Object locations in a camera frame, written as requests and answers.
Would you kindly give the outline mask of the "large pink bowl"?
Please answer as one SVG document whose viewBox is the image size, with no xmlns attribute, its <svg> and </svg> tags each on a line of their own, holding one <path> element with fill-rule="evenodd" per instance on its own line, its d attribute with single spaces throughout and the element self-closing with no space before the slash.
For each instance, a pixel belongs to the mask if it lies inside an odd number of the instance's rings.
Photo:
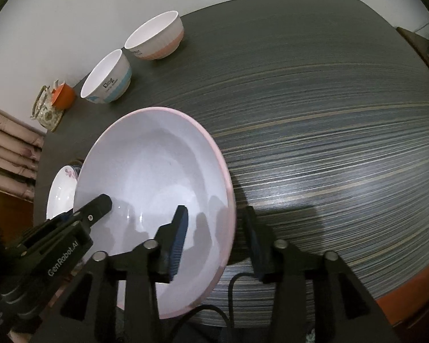
<svg viewBox="0 0 429 343">
<path fill-rule="evenodd" d="M 224 272 L 236 229 L 232 179 L 210 134 L 172 108 L 125 115 L 87 154 L 75 208 L 100 194 L 111 198 L 112 208 L 91 229 L 92 249 L 110 255 L 153 238 L 178 206 L 186 207 L 188 229 L 178 273 L 156 287 L 159 315 L 175 318 L 199 305 Z"/>
</svg>

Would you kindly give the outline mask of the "white bowl pink base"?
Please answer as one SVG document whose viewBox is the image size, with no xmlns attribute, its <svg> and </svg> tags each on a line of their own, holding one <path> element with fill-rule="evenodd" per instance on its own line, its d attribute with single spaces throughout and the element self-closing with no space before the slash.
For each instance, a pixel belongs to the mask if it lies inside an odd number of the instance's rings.
<svg viewBox="0 0 429 343">
<path fill-rule="evenodd" d="M 124 48 L 138 59 L 160 60 L 173 53 L 184 38 L 178 11 L 161 13 L 143 23 L 127 38 Z"/>
</svg>

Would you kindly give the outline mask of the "beige patterned curtain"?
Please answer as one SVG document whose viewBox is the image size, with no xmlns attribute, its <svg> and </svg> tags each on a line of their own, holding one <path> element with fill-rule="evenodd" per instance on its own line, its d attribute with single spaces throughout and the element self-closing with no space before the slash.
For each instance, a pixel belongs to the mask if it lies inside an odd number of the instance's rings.
<svg viewBox="0 0 429 343">
<path fill-rule="evenodd" d="M 0 113 L 0 192 L 32 202 L 43 135 Z"/>
</svg>

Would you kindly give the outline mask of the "white bowl blue print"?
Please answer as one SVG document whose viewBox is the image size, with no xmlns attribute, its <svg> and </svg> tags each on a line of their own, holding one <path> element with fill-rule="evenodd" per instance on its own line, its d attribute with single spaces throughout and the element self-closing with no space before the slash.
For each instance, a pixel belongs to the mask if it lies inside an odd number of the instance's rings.
<svg viewBox="0 0 429 343">
<path fill-rule="evenodd" d="M 95 104 L 111 103 L 126 92 L 131 79 L 132 68 L 123 50 L 114 50 L 90 72 L 80 97 Z"/>
</svg>

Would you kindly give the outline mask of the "white plate pink roses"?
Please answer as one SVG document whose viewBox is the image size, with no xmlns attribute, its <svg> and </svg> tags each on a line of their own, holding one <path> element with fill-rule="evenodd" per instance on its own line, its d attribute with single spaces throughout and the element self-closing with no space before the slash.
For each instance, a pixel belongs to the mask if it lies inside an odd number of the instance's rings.
<svg viewBox="0 0 429 343">
<path fill-rule="evenodd" d="M 65 165 L 55 175 L 47 201 L 45 215 L 47 220 L 52 220 L 56 216 L 73 209 L 80 170 L 80 164 Z"/>
</svg>

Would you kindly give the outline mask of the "orange lidded cup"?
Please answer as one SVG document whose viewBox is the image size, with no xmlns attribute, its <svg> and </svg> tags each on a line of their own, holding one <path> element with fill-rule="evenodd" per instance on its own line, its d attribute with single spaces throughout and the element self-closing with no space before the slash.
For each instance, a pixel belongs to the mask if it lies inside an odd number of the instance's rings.
<svg viewBox="0 0 429 343">
<path fill-rule="evenodd" d="M 76 100 L 75 91 L 66 83 L 60 84 L 52 91 L 52 107 L 59 110 L 69 109 Z"/>
</svg>

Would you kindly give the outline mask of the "floral ceramic teapot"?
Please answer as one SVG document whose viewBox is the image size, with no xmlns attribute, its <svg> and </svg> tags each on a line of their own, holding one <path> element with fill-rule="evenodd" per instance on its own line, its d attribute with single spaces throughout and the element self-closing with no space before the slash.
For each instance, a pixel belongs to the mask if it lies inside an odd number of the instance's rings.
<svg viewBox="0 0 429 343">
<path fill-rule="evenodd" d="M 38 123 L 49 132 L 54 132 L 62 120 L 64 110 L 59 110 L 52 105 L 52 96 L 59 80 L 55 80 L 52 85 L 43 85 L 32 106 L 31 119 Z"/>
</svg>

